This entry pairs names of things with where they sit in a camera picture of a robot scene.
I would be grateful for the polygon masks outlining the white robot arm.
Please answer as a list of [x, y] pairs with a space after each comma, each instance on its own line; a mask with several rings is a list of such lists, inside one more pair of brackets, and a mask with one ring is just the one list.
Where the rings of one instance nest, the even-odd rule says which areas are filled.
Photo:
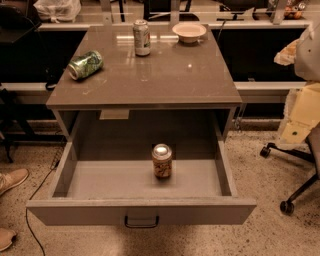
[[276, 54], [274, 62], [293, 64], [295, 74], [305, 81], [287, 95], [277, 138], [280, 144], [300, 144], [320, 123], [320, 22], [312, 22]]

